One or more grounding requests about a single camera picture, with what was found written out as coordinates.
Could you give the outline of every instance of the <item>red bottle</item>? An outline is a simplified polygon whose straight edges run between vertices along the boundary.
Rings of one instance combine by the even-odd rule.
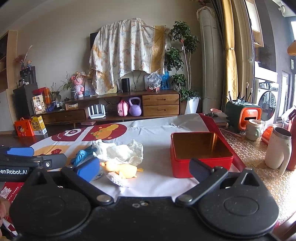
[[[289,119],[292,120],[295,116],[296,116],[296,110],[293,110],[291,114],[289,114]],[[291,126],[290,132],[292,134],[292,140],[291,140],[292,154],[291,154],[291,158],[287,166],[287,169],[293,171],[296,169],[296,119],[295,118],[292,120],[292,126]]]

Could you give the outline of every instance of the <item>white planter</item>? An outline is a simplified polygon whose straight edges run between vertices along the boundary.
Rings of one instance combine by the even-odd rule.
[[[191,100],[188,100],[186,103],[186,108],[185,108],[185,112],[181,113],[181,114],[194,114],[196,113],[197,107],[198,107],[198,102],[199,102],[200,98],[199,97],[194,97]]]

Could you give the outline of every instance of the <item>cylindrical speaker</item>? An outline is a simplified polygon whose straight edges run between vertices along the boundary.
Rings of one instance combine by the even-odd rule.
[[[131,91],[131,87],[129,84],[129,78],[121,79],[121,88],[122,88],[122,92],[130,92]]]

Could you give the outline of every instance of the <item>patterned table mat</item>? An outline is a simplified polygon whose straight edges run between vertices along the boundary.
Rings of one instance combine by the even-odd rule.
[[[279,176],[279,169],[271,169],[264,163],[267,145],[258,138],[250,141],[221,130],[227,142],[247,167],[252,167],[263,180],[279,206],[279,222],[283,223],[296,211],[296,170],[286,170]]]

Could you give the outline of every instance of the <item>pen holder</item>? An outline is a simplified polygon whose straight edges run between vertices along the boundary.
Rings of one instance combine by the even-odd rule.
[[[248,120],[260,120],[262,109],[259,105],[248,102],[227,102],[225,114],[228,116],[229,125],[236,132],[246,130]]]

